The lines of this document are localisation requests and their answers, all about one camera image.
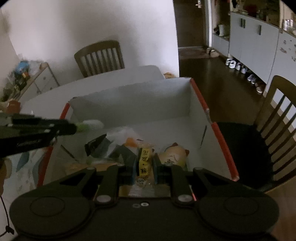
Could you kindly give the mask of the yellow label snack packet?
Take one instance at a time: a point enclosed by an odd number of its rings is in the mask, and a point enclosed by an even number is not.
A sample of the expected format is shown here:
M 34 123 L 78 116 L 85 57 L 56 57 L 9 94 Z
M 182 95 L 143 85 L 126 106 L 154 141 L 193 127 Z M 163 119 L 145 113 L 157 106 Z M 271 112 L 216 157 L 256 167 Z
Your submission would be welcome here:
M 152 147 L 147 144 L 140 145 L 137 150 L 136 183 L 141 187 L 152 177 L 152 158 Z

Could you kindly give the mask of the orange white packet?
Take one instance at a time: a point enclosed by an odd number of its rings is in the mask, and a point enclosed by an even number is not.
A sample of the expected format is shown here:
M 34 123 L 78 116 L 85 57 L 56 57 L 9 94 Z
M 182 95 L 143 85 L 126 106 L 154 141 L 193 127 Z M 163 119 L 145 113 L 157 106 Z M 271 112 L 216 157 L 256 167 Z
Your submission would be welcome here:
M 137 157 L 137 134 L 128 129 L 104 133 L 84 145 L 87 164 L 125 163 Z

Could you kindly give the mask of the white drawer cabinet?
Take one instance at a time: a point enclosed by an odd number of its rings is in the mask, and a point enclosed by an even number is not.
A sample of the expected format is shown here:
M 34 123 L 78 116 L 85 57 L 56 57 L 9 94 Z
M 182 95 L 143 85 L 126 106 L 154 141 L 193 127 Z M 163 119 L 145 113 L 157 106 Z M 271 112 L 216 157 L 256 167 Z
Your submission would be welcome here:
M 16 100 L 21 104 L 24 104 L 36 96 L 59 86 L 60 84 L 53 74 L 49 64 L 47 62 L 43 62 L 40 64 L 37 73 L 27 81 L 27 85 L 20 91 Z

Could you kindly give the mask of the green white soft item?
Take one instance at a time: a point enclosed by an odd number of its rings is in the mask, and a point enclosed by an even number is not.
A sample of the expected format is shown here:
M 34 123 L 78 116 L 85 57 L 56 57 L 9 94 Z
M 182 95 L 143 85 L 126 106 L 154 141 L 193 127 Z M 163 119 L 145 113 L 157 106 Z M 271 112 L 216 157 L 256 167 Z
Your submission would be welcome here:
M 104 124 L 100 120 L 84 120 L 75 123 L 78 133 L 100 130 L 104 128 Z

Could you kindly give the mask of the far dark wooden chair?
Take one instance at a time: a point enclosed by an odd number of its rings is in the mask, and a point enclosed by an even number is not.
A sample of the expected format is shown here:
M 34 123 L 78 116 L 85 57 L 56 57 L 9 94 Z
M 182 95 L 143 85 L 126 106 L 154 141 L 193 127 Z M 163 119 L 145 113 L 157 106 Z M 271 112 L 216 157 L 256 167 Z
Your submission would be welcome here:
M 120 44 L 116 40 L 88 45 L 74 54 L 84 78 L 125 68 Z

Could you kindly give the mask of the right dark wooden chair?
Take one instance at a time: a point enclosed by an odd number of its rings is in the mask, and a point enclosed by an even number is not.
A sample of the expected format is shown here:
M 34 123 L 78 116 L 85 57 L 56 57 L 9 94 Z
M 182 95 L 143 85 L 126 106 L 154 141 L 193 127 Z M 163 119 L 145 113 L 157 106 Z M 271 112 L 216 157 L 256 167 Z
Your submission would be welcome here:
M 269 191 L 295 177 L 295 116 L 284 122 L 294 107 L 295 85 L 276 75 L 253 124 L 218 123 L 239 183 Z

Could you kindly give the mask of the blue toy on cabinet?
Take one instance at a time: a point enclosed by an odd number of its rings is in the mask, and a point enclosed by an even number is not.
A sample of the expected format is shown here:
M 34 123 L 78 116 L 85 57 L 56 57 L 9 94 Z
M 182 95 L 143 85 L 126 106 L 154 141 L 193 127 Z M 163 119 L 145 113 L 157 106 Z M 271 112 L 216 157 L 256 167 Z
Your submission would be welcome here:
M 14 72 L 18 75 L 22 75 L 25 72 L 29 72 L 29 62 L 27 60 L 20 61 L 15 67 Z

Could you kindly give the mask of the dark entrance door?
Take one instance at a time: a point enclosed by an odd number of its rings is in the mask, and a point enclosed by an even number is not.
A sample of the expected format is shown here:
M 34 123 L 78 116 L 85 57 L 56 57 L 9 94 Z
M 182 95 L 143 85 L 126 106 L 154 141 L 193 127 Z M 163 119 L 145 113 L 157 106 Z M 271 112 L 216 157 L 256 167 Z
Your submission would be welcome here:
M 178 47 L 199 47 L 206 41 L 205 37 L 205 1 L 173 1 Z

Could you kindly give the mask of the white wall cabinet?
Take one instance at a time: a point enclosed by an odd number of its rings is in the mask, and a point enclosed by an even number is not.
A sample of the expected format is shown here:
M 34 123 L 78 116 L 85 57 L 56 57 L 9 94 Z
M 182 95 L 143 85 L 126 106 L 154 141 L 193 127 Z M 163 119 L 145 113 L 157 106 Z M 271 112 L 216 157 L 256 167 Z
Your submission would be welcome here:
M 295 83 L 295 1 L 209 1 L 212 47 L 266 86 Z

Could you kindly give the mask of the dark wooden chair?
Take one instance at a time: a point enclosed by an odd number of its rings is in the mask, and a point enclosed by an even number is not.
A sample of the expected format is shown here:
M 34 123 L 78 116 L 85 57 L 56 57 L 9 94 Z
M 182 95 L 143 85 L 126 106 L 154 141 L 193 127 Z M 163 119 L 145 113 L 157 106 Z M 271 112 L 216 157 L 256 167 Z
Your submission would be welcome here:
M 295 85 L 276 75 L 253 124 L 218 123 L 239 183 L 269 191 L 295 177 L 295 116 L 284 122 L 294 107 Z
M 125 68 L 120 44 L 116 40 L 88 45 L 74 54 L 84 78 Z

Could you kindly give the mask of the red cardboard box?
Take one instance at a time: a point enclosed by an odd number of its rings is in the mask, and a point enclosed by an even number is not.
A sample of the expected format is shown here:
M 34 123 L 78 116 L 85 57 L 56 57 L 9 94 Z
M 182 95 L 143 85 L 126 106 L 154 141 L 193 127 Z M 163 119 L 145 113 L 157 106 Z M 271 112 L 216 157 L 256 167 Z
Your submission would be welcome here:
M 60 137 L 44 161 L 42 184 L 66 174 L 65 165 L 69 158 L 60 153 L 61 144 L 77 159 L 85 161 L 84 144 L 99 135 L 123 128 L 152 144 L 156 152 L 173 143 L 188 149 L 188 170 L 202 167 L 233 181 L 239 178 L 224 137 L 217 124 L 210 122 L 203 96 L 194 80 L 189 78 L 103 89 L 88 86 L 86 92 L 80 94 L 62 86 L 38 96 L 26 105 L 26 109 L 47 119 L 99 120 L 104 124 L 100 130 Z

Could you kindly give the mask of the beige cat figurine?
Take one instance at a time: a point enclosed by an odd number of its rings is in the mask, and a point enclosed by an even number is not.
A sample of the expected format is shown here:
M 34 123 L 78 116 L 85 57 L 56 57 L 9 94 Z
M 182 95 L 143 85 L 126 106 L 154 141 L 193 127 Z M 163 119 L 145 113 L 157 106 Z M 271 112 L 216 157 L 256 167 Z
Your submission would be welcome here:
M 167 147 L 163 152 L 158 154 L 159 160 L 163 165 L 173 164 L 186 168 L 187 157 L 189 156 L 190 151 L 183 148 L 177 143 L 173 143 L 171 146 Z

